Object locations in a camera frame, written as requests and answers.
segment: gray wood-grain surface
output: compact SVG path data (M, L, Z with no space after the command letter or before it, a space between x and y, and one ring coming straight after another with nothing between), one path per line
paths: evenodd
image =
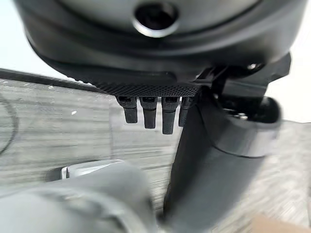
M118 158L146 171L161 207L181 128L162 134L160 106L156 125L144 129L141 108L138 124L126 124L112 96L0 79L0 187L36 185L56 167ZM273 153L215 232L249 232L257 213L307 226L310 151L311 125L284 122Z

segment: white wall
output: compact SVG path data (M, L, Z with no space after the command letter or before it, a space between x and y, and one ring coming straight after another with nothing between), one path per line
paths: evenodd
M267 95L283 107L284 118L311 122L311 3L292 48L291 74L269 85ZM0 68L67 78L41 61L29 46L11 0L0 0Z

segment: round hole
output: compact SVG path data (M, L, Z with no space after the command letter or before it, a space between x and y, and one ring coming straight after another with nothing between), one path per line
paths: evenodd
M169 3L150 3L135 11L133 25L141 34L164 37L177 29L178 13Z

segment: textured black panel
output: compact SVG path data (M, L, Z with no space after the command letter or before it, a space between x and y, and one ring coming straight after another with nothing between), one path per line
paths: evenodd
M92 83L104 92L114 96L140 96L140 97L186 97L194 96L199 90L196 85L121 85Z

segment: silver ring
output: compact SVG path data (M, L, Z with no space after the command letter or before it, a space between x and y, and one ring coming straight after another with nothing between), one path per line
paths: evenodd
M133 19L133 26L134 28L141 34L153 37L153 38L162 38L168 35L173 34L177 28L178 28L178 21L173 23L168 28L162 29L162 30L153 30L150 28L147 28L146 26L142 25L136 18Z

